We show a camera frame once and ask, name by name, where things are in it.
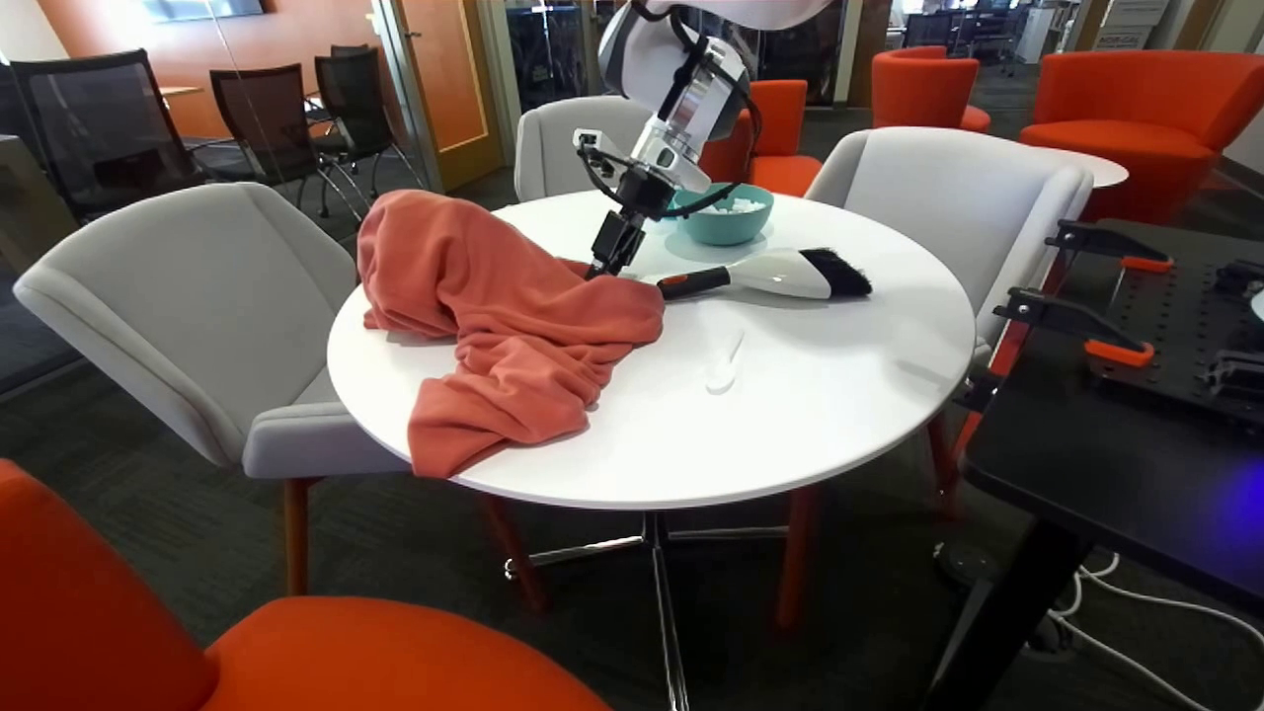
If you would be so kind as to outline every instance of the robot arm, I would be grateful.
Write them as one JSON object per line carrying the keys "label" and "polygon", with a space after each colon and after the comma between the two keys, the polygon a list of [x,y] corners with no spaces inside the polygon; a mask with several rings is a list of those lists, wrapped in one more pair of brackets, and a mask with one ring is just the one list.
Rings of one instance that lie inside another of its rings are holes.
{"label": "robot arm", "polygon": [[654,115],[639,130],[632,161],[612,188],[621,212],[609,212],[596,232],[593,271],[621,271],[639,250],[639,220],[663,216],[676,188],[704,192],[709,184],[700,170],[704,146],[709,133],[730,130],[747,103],[749,61],[742,42],[686,29],[676,7],[700,7],[742,29],[792,29],[826,4],[830,0],[626,0],[612,16],[596,46],[604,78]]}

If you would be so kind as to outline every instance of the red cloth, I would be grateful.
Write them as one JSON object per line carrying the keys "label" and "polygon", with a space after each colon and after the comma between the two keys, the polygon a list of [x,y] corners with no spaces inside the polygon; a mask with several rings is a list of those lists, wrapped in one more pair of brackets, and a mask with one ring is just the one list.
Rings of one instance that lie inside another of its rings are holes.
{"label": "red cloth", "polygon": [[583,431],[612,367],[663,329],[653,283],[557,262],[472,201],[399,188],[354,250],[366,329],[456,341],[456,371],[426,380],[405,421],[412,470],[450,477],[504,441]]}

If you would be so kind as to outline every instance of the gray carpet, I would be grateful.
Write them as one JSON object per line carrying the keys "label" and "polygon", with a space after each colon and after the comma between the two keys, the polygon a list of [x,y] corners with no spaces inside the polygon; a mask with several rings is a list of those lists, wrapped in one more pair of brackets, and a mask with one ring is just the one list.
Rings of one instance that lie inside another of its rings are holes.
{"label": "gray carpet", "polygon": [[[986,70],[979,103],[1000,130],[1024,124],[1029,74]],[[812,111],[811,149],[866,126],[862,111]],[[510,201],[496,172],[463,188],[481,207]],[[1220,176],[1191,225],[1260,225],[1260,201]],[[323,220],[350,246],[342,216]],[[71,367],[0,405],[0,453],[32,466],[79,507],[118,553],[156,589],[177,621],[213,640],[251,606],[279,594],[279,491],[209,470],[162,421],[138,412],[90,367]],[[676,606],[690,696],[700,711],[905,711],[916,703],[961,594],[928,561],[941,537],[965,537],[1000,561],[1024,512],[969,491],[961,521],[933,510],[925,438],[883,461],[834,477],[821,507],[819,563],[805,621],[792,637],[770,629],[779,579],[775,546],[670,549]],[[749,500],[670,516],[782,521],[782,500]],[[496,553],[466,491],[414,477],[316,484],[316,594],[366,594],[466,612],[504,629],[624,711],[663,708],[653,579],[639,553],[545,574],[547,612],[532,616],[496,575]],[[621,512],[513,507],[530,546],[624,535]],[[1179,583],[1127,563],[1121,579],[1158,594]],[[1207,708],[1253,708],[1264,690],[1260,646],[1235,629],[1090,598],[1082,624],[1140,656]],[[1166,711],[1154,683],[1082,642],[1027,653],[1000,683],[990,711]]]}

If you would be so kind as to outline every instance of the door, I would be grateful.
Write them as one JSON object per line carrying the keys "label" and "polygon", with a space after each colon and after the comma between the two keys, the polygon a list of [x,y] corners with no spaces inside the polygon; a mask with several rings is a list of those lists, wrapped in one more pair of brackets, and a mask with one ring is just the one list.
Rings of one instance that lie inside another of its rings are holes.
{"label": "door", "polygon": [[504,166],[479,0],[399,0],[438,161],[455,188]]}

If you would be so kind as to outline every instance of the chair leg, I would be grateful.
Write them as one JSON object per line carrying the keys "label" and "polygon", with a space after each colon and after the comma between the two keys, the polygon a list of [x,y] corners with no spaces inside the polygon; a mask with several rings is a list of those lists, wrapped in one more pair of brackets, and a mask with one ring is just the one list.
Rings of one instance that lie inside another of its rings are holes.
{"label": "chair leg", "polygon": [[312,477],[289,477],[284,483],[284,594],[302,598],[306,594],[306,491]]}
{"label": "chair leg", "polygon": [[488,524],[488,535],[496,537],[501,553],[513,561],[513,579],[521,589],[521,602],[530,612],[545,612],[545,583],[537,575],[537,563],[530,561],[526,546],[521,546],[521,535],[504,510],[501,496],[479,496],[479,510]]}
{"label": "chair leg", "polygon": [[787,524],[787,556],[782,556],[782,583],[779,583],[779,633],[792,633],[801,616],[801,583],[819,537],[819,491],[788,495],[788,524]]}
{"label": "chair leg", "polygon": [[936,466],[936,491],[941,491],[941,510],[949,516],[954,516],[954,483],[961,483],[961,466],[954,466],[954,448],[949,433],[949,412],[936,412],[928,417],[928,438],[933,438],[933,466]]}

